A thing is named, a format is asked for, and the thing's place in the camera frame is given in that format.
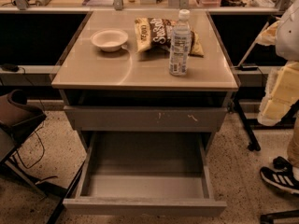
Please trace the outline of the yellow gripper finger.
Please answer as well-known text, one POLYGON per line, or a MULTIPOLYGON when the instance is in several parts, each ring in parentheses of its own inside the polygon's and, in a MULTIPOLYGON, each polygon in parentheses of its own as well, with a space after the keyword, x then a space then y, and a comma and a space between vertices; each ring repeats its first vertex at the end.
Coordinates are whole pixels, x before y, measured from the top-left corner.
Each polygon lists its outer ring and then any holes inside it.
POLYGON ((262 46, 275 45, 278 25, 279 21, 275 21, 272 24, 268 22, 266 27, 257 35, 256 43, 262 46))
POLYGON ((267 78, 258 122, 264 126, 276 125, 298 100, 299 62, 287 62, 281 68, 273 68, 267 78))

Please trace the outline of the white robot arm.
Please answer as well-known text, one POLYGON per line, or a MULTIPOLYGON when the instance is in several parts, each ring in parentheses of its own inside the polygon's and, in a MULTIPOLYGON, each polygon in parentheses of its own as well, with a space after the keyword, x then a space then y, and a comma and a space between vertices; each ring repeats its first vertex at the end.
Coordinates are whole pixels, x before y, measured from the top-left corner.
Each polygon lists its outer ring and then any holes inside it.
POLYGON ((259 107, 258 122, 274 126, 299 100, 299 0, 258 35, 258 43, 274 45, 276 55, 287 61, 283 67, 273 68, 269 73, 259 107))

